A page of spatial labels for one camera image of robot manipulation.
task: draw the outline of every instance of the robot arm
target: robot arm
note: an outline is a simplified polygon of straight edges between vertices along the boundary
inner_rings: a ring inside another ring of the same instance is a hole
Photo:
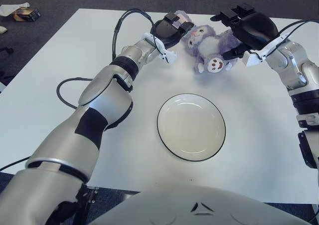
[[[78,205],[81,186],[90,180],[97,162],[103,132],[116,127],[133,107],[129,92],[138,72],[158,55],[174,61],[164,39],[169,45],[178,43],[192,27],[173,27],[177,19],[169,13],[157,22],[170,31],[153,31],[163,42],[146,33],[136,44],[123,48],[90,82],[75,112],[45,138],[26,162],[26,169],[1,193],[1,224],[50,224],[60,212]]]
[[[275,70],[287,88],[298,115],[298,134],[305,163],[319,169],[319,68],[311,62],[305,49],[279,35],[275,24],[264,14],[244,3],[221,11],[211,18],[230,26],[243,43],[223,54],[224,58],[243,58],[247,66],[264,60]]]

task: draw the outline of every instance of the white table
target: white table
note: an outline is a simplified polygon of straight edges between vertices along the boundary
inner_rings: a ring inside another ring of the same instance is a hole
[[[122,11],[79,9],[15,77],[0,95],[0,167],[27,157],[73,109],[55,94],[69,77],[94,77],[111,61],[113,29]],[[150,13],[156,21],[164,13]],[[226,28],[209,15],[190,15],[196,24]],[[274,19],[282,28],[291,19]],[[123,23],[118,53],[135,43],[150,24],[138,14]],[[292,36],[319,64],[319,29],[306,24]],[[163,184],[223,188],[262,202],[317,204],[317,171],[302,158],[292,106],[278,75],[266,63],[231,71],[195,75],[194,58],[183,50],[175,64],[155,60],[134,83],[134,109],[116,129],[105,133],[100,158],[89,185],[144,191]],[[87,82],[70,82],[62,96],[76,104]],[[226,123],[226,140],[217,155],[203,162],[183,161],[161,143],[156,119],[161,105],[179,93],[212,101]],[[16,173],[23,164],[5,172]]]

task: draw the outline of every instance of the white bracket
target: white bracket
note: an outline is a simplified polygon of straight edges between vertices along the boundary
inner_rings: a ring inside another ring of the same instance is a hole
[[[242,58],[243,63],[246,66],[260,64],[266,59],[268,54],[270,54],[274,49],[276,49],[277,44],[279,44],[287,38],[288,34],[289,33],[286,33],[284,35],[277,37],[261,50],[245,51],[244,56]]]
[[[148,43],[154,45],[154,36],[151,33],[145,33],[142,39],[146,39]],[[169,51],[165,49],[163,42],[155,37],[155,43],[157,48],[160,51],[159,58],[162,60],[166,60],[167,63],[174,63],[176,60],[177,54],[174,51]]]

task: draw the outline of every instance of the box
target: box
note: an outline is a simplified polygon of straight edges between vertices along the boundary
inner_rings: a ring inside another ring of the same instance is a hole
[[[19,8],[12,13],[15,21],[36,21],[41,16],[37,8]]]

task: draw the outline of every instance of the black cable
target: black cable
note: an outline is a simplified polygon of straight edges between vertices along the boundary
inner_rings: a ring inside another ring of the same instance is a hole
[[[116,58],[116,41],[117,41],[117,37],[118,37],[118,33],[120,31],[120,28],[121,28],[121,25],[122,25],[122,22],[124,21],[124,19],[132,14],[132,13],[139,13],[141,15],[143,15],[146,19],[148,19],[151,24],[152,24],[152,28],[153,28],[153,31],[155,32],[155,25],[154,25],[154,22],[152,21],[151,17],[149,14],[147,14],[145,11],[141,10],[141,9],[138,9],[138,8],[133,8],[133,9],[130,9],[126,12],[124,12],[124,14],[119,18],[118,20],[118,23],[116,24],[115,26],[115,29],[114,29],[114,34],[113,34],[113,40],[112,40],[112,60],[114,60]],[[155,48],[158,50],[158,52],[163,55],[161,53],[161,51],[159,50],[158,46],[156,45],[156,42],[155,42],[155,36],[153,35],[153,39],[154,39],[154,45],[155,45]]]
[[[66,83],[66,82],[69,82],[69,81],[76,81],[76,80],[80,80],[80,81],[92,81],[93,79],[88,79],[88,78],[81,78],[81,77],[76,77],[76,78],[69,78],[69,79],[65,79],[63,80],[62,82],[60,82],[58,84],[58,86],[56,87],[56,95],[58,96],[58,98],[62,101],[62,103],[64,103],[65,105],[73,108],[73,109],[76,109],[77,107],[73,104],[70,104],[69,102],[67,102],[65,99],[63,99],[63,97],[61,96],[60,94],[60,88],[61,86]]]
[[[30,157],[26,157],[26,158],[24,158],[24,159],[20,159],[20,160],[18,160],[18,161],[15,161],[14,163],[8,164],[8,165],[4,166],[3,168],[0,168],[0,172],[1,172],[2,170],[5,170],[5,169],[7,169],[7,168],[13,166],[13,165],[16,165],[16,164],[21,163],[21,162],[23,162],[23,161],[25,161],[25,160],[28,160],[29,158],[30,158]]]
[[[319,209],[318,209],[318,211],[315,213],[315,215],[314,215],[311,219],[309,219],[307,222],[311,223],[313,220],[315,220],[315,218],[317,217],[318,214],[319,214]]]
[[[284,30],[286,30],[287,28],[289,28],[289,27],[291,27],[291,26],[293,26],[293,25],[295,25],[295,24],[298,24],[299,21],[296,21],[296,22],[294,22],[294,23],[291,23],[291,24],[287,25],[285,28],[283,28],[283,29],[278,33],[278,35],[280,36],[280,34],[281,34]],[[279,44],[276,45],[276,48],[275,48],[273,51],[271,51],[271,52],[267,55],[267,57],[268,57],[269,55],[271,55],[280,45],[282,45],[283,43],[285,43],[286,40],[288,39],[288,37],[290,37],[299,27],[303,26],[304,24],[306,24],[306,23],[308,23],[308,22],[316,22],[316,23],[319,23],[319,19],[306,20],[306,21],[304,21],[302,24],[298,25],[296,28],[294,28],[294,29],[287,35],[287,37],[286,37],[283,41],[281,41]]]
[[[287,25],[286,27],[284,27],[282,30],[280,30],[277,34],[277,37],[281,35],[282,32],[284,32],[286,29],[290,28],[291,26],[295,25],[295,24],[300,24],[300,23],[308,23],[308,22],[316,22],[316,23],[319,23],[319,19],[301,19],[301,20],[298,20],[298,21],[295,21],[289,25]]]

